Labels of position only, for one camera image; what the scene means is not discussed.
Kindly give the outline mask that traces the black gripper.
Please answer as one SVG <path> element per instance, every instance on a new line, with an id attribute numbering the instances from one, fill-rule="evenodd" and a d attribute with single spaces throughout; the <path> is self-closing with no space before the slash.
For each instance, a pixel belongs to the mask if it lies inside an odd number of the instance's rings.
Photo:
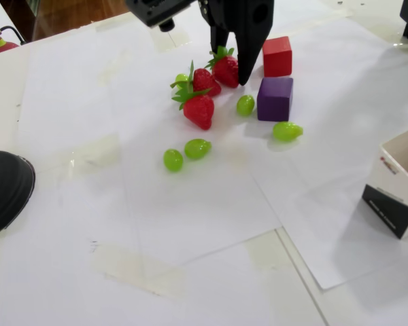
<path id="1" fill-rule="evenodd" d="M 273 25 L 274 1 L 203 0 L 199 8 L 210 26 L 212 52 L 225 48 L 229 32 L 235 33 L 239 83 L 245 85 Z"/>

